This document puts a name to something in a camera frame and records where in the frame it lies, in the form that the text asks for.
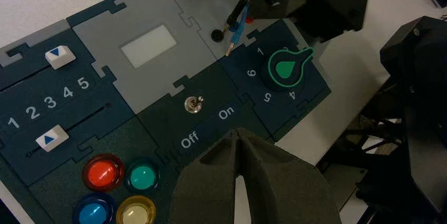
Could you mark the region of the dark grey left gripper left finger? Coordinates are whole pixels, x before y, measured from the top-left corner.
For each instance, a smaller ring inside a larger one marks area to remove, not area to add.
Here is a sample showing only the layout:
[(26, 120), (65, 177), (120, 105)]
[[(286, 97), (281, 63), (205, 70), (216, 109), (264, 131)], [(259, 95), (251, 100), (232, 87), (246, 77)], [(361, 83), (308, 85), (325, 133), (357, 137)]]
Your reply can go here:
[(233, 223), (240, 135), (232, 129), (181, 171), (169, 223)]

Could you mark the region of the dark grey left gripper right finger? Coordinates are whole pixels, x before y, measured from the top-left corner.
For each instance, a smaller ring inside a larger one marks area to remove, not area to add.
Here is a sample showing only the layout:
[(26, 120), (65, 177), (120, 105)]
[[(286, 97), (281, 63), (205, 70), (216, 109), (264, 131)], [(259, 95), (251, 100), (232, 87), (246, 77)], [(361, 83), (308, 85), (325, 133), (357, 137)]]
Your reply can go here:
[(328, 182), (312, 164), (239, 128), (239, 173), (251, 223), (340, 223)]

